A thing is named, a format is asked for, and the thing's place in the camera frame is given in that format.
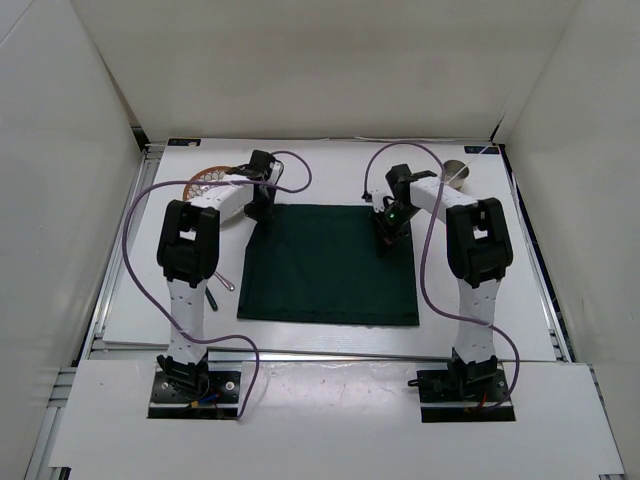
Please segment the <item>floral patterned ceramic plate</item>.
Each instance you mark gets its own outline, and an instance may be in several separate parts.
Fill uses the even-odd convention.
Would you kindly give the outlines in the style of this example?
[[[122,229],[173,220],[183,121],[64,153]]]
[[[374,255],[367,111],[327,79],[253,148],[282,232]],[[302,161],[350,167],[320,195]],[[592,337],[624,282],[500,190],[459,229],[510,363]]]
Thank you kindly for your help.
[[[185,187],[184,200],[200,208],[212,207],[220,214],[222,230],[230,229],[244,215],[244,207],[253,199],[254,187],[250,184],[233,184],[247,180],[234,167],[215,166],[193,177],[194,183]]]

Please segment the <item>metal cup with cork base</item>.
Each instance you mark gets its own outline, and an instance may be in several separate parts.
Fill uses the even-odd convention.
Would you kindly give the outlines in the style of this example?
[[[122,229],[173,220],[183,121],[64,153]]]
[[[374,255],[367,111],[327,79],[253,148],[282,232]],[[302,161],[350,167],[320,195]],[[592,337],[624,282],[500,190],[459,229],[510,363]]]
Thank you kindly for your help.
[[[451,188],[460,190],[470,174],[468,166],[455,159],[445,161],[443,166],[445,183]]]

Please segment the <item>silver table knife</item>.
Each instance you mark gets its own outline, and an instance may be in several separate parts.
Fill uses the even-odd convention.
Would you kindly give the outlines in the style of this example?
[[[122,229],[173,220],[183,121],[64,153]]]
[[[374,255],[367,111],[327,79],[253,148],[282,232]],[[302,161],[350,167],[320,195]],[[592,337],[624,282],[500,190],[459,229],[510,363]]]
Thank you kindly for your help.
[[[228,291],[234,291],[236,289],[235,285],[222,274],[215,272],[214,276]]]

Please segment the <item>dark green cloth napkin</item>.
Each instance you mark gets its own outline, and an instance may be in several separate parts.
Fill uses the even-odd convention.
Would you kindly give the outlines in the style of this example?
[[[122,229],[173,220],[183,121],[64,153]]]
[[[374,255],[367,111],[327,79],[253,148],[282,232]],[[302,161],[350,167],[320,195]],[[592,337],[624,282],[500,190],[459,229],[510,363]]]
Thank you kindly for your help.
[[[237,316],[246,320],[416,327],[414,247],[384,247],[366,206],[278,204],[245,248]]]

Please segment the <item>gold fork with green handle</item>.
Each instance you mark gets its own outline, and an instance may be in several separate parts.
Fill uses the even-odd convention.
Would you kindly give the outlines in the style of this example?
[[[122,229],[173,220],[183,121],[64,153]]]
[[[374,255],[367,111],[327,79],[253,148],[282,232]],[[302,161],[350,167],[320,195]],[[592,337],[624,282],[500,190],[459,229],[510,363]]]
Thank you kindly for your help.
[[[208,287],[205,288],[205,298],[207,300],[207,303],[209,305],[209,307],[211,308],[212,311],[217,312],[219,307],[218,304],[212,294],[212,292],[210,291],[210,289]]]

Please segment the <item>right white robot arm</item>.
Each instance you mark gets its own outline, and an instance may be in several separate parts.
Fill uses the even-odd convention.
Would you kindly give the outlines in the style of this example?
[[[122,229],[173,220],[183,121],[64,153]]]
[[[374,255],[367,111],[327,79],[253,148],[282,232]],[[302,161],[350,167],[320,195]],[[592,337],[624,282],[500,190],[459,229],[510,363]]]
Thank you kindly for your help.
[[[362,195],[372,205],[371,219],[382,249],[406,237],[418,213],[431,214],[419,265],[420,289],[432,311],[458,322],[446,388],[470,400],[498,374],[494,336],[508,337],[495,326],[497,293],[513,262],[502,204],[496,198],[479,200],[463,194],[436,173],[413,172],[406,164],[392,167],[386,181],[389,194],[366,189]],[[436,307],[426,288],[426,260],[437,221],[445,226],[447,263],[457,279],[457,314]]]

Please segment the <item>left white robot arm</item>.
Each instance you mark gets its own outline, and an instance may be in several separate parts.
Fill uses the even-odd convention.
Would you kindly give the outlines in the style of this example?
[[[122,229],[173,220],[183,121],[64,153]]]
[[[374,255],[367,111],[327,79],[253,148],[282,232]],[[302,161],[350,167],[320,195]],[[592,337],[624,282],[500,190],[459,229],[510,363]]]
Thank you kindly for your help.
[[[278,177],[247,177],[235,168],[229,184],[166,207],[157,261],[167,282],[172,322],[169,346],[158,364],[188,400],[202,398],[210,386],[203,343],[205,291],[219,263],[221,225],[241,211],[255,219],[269,214]]]

